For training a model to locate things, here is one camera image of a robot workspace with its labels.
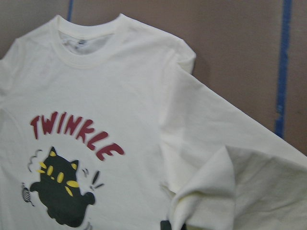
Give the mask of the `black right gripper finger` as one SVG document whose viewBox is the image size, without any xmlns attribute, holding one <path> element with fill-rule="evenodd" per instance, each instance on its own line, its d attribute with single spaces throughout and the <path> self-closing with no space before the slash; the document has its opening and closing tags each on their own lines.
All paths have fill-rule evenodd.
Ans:
<svg viewBox="0 0 307 230">
<path fill-rule="evenodd" d="M 185 214 L 168 214 L 160 220 L 161 230 L 186 230 L 187 215 Z"/>
</svg>

